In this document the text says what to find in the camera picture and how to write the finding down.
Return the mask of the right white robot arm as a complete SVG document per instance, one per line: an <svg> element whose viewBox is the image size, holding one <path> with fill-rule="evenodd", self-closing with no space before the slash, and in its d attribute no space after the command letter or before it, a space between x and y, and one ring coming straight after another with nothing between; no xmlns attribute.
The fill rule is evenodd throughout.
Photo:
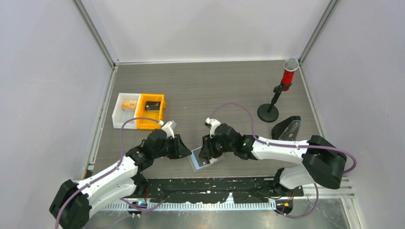
<svg viewBox="0 0 405 229"><path fill-rule="evenodd" d="M295 167L277 170L272 187L279 196L312 183L339 189L347 162L344 153L335 151L334 146L318 135L307 141L272 140L242 135L227 124L220 124L203 136L198 157L212 163L228 152L242 160L268 159L295 164Z"/></svg>

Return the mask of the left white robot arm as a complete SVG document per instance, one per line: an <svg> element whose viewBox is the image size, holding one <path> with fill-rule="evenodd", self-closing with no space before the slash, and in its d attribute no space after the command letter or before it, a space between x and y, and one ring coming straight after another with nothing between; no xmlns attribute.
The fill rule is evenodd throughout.
<svg viewBox="0 0 405 229"><path fill-rule="evenodd" d="M49 207L55 227L81 229L95 213L116 200L131 195L142 197L148 188L142 171L152 166L155 159L190 155L179 134L167 136L163 130L153 130L110 167L87 179L62 183Z"/></svg>

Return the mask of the blue grey card holder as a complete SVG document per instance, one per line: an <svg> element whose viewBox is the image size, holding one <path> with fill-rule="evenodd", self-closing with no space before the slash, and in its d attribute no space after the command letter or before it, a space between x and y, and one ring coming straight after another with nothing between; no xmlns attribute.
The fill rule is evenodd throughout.
<svg viewBox="0 0 405 229"><path fill-rule="evenodd" d="M201 147L198 147L198 148L196 148L196 149L193 149L193 150L191 151L192 154L189 156L189 161L190 161L190 164L191 164L192 169L193 169L194 172L196 172L196 171L198 171L198 170L201 170L201 169L204 169L204 168L207 168L207 167L209 167L209 166L211 166L211 165L213 165L213 164L215 164L215 163L218 163L219 161L225 159L225 155L222 155L222 156L219 156L219 157L217 158L217 159L218 159L217 162L211 163L211 164L209 164L209 165L207 165L207 166L200 166L200 165L198 164L198 154L200 153L200 151L201 151Z"/></svg>

